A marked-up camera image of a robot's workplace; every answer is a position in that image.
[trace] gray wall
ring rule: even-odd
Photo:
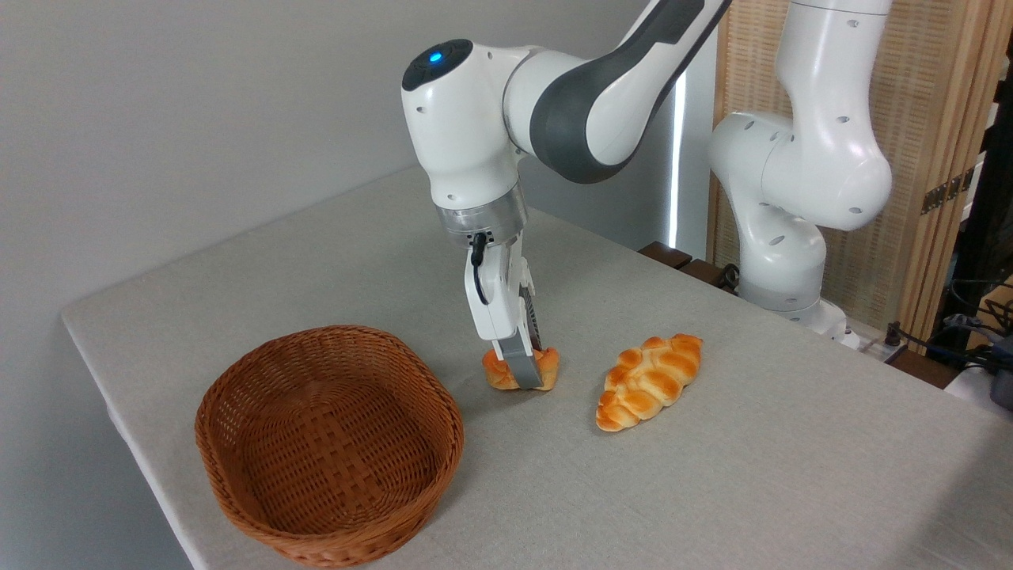
[[[593,57],[643,3],[0,4],[0,568],[187,566],[63,307],[410,165],[398,82],[421,49],[470,36]],[[646,206],[666,207],[665,133],[621,197],[597,187],[566,208],[580,190],[526,167],[529,195],[603,233],[634,220],[613,236],[629,245],[660,238]]]

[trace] table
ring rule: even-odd
[[[64,322],[193,566],[291,569],[221,513],[193,442],[208,387],[330,324],[403,340],[454,396],[465,453],[434,518],[370,568],[1010,568],[1013,427],[541,212],[526,256],[548,394],[479,364],[464,251],[410,168],[67,308]],[[605,434],[605,374],[650,336],[704,340],[697,382]]]

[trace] bamboo blind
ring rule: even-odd
[[[774,72],[787,8],[787,0],[731,4],[720,27],[715,124],[734,110],[790,116]],[[823,295],[849,318],[879,329],[900,320],[923,338],[931,331],[965,194],[944,192],[950,198],[925,214],[923,203],[944,182],[962,187],[977,161],[1011,26],[1013,2],[1006,0],[893,1],[870,92],[893,189],[868,226],[823,228]],[[736,262],[734,218],[716,178],[711,197],[712,260]]]

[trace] braided bread roll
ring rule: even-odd
[[[535,351],[535,364],[542,375],[542,392],[548,392],[556,386],[556,377],[559,375],[559,353],[554,348],[547,348],[545,352]],[[510,367],[505,361],[496,357],[496,351],[490,350],[482,357],[482,368],[485,369],[485,381],[496,390],[518,390],[517,379],[510,372]]]
[[[598,401],[598,427],[620,431],[675,404],[700,370],[701,346],[702,340],[679,334],[669,340],[651,337],[640,348],[620,353]]]

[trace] basket rim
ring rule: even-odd
[[[221,474],[220,470],[215,469],[214,473],[212,473],[212,470],[209,469],[211,466],[215,466],[217,468],[217,466],[220,466],[223,463],[221,461],[218,445],[213,442],[209,435],[212,416],[210,412],[214,409],[215,404],[218,402],[218,399],[213,398],[213,396],[217,396],[222,392],[224,385],[219,386],[222,379],[235,369],[245,365],[251,360],[257,358],[262,352],[270,349],[272,346],[285,342],[292,342],[294,340],[302,341],[307,338],[314,338],[335,330],[374,336],[391,343],[394,348],[396,348],[415,367],[415,369],[417,369],[420,377],[436,390],[440,403],[444,405],[450,415],[450,428],[453,432],[456,432],[456,440],[458,443],[451,446],[449,454],[438,458],[439,466],[436,471],[436,476],[433,478],[433,481],[421,490],[421,492],[413,497],[408,503],[397,507],[383,516],[370,519],[367,522],[355,527],[340,528],[325,534],[295,534],[287,531],[281,531],[253,518],[245,510],[238,508],[237,502],[234,499],[235,495],[232,491],[232,486]],[[436,504],[443,495],[444,491],[446,491],[453,481],[454,472],[457,470],[457,466],[460,463],[464,449],[464,422],[461,417],[461,412],[453,398],[450,396],[450,393],[443,386],[443,384],[440,383],[436,376],[433,375],[428,367],[426,367],[425,363],[422,362],[421,359],[419,359],[418,356],[407,347],[407,345],[394,335],[387,333],[386,331],[361,325],[330,325],[298,331],[268,340],[249,351],[239,360],[231,364],[224,373],[222,373],[221,376],[219,376],[218,379],[215,380],[214,383],[212,383],[211,387],[209,387],[208,392],[205,394],[205,397],[198,408],[196,431],[198,449],[204,457],[205,469],[209,472],[208,475],[212,491],[218,499],[219,506],[226,511],[227,515],[229,515],[228,518],[232,520],[233,523],[245,527],[245,530],[251,534],[259,534],[272,539],[299,543],[305,543],[306,541],[312,540],[324,541],[333,539],[343,539],[349,542],[354,539],[368,540],[373,537],[386,535],[397,526],[403,525],[404,521],[408,520],[408,517],[399,515],[405,511],[415,510],[416,505],[419,503],[432,503],[433,507],[428,509],[432,511],[433,508],[436,507]]]

